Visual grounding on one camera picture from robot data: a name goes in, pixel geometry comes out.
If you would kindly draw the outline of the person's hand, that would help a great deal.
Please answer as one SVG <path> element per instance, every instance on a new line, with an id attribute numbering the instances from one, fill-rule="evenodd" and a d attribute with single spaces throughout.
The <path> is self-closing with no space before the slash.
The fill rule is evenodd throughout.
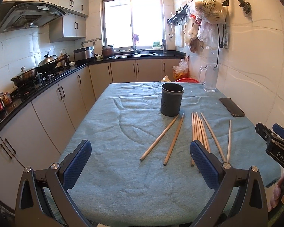
<path id="1" fill-rule="evenodd" d="M 281 178 L 278 180 L 276 184 L 276 188 L 273 191 L 273 196 L 270 199 L 270 203 L 268 204 L 268 212 L 270 212 L 273 208 L 275 208 L 279 202 L 282 202 L 284 204 L 284 195 L 282 195 L 282 189 L 281 186 L 283 185 L 284 181 L 284 175 L 281 176 Z"/>

